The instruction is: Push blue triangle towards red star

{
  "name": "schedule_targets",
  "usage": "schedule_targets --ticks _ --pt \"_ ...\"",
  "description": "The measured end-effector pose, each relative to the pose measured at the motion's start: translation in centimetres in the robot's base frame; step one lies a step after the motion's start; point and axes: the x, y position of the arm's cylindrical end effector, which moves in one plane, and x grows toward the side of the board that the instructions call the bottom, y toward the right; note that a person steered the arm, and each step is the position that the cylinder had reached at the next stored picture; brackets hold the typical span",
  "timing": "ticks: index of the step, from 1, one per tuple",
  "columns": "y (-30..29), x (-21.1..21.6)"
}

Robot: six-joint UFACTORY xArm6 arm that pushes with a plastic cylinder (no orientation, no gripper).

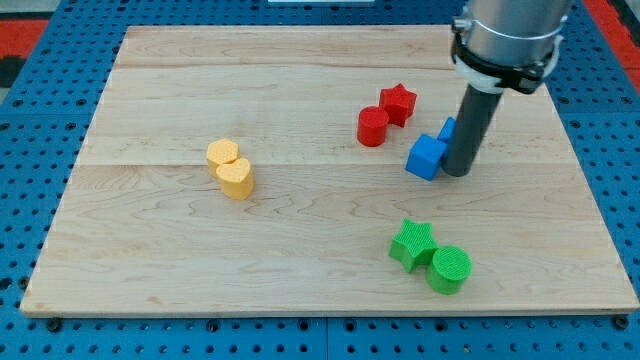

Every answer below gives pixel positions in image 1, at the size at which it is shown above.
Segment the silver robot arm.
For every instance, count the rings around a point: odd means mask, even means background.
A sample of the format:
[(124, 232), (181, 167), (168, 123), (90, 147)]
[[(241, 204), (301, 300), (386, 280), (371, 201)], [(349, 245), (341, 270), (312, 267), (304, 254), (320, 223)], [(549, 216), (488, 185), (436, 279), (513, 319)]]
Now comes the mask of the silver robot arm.
[(469, 0), (452, 19), (451, 57), (487, 94), (532, 94), (556, 67), (572, 0)]

